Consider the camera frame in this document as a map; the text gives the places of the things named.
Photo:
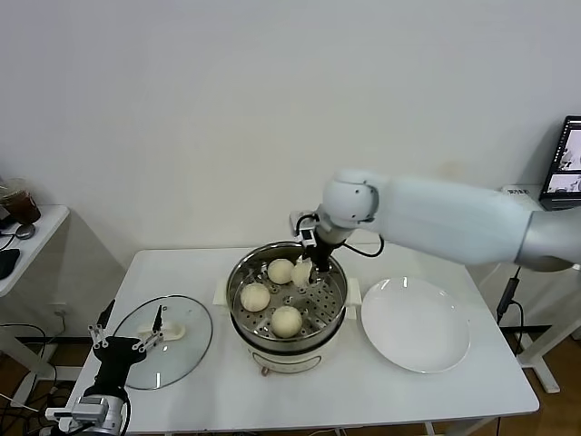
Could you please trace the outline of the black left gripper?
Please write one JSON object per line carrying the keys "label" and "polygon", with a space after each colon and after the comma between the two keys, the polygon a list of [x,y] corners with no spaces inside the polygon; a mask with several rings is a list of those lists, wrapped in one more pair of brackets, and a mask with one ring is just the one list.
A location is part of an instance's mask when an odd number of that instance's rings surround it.
{"label": "black left gripper", "polygon": [[149,351],[163,340],[161,305],[158,306],[152,328],[140,340],[117,336],[106,338],[105,329],[114,304],[115,300],[111,300],[99,314],[96,323],[88,326],[88,332],[93,341],[94,356],[101,365],[94,377],[94,384],[84,391],[84,396],[126,398],[127,392],[124,386],[132,366],[142,362],[146,358],[145,351]]}

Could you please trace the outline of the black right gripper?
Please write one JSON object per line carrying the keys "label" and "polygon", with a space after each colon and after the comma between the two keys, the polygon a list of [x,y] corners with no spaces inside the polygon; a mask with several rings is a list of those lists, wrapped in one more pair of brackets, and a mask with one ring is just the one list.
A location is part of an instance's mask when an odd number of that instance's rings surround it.
{"label": "black right gripper", "polygon": [[315,242],[316,245],[311,250],[311,261],[316,267],[310,270],[309,284],[329,283],[330,257],[339,245],[325,242],[318,235],[315,236]]}

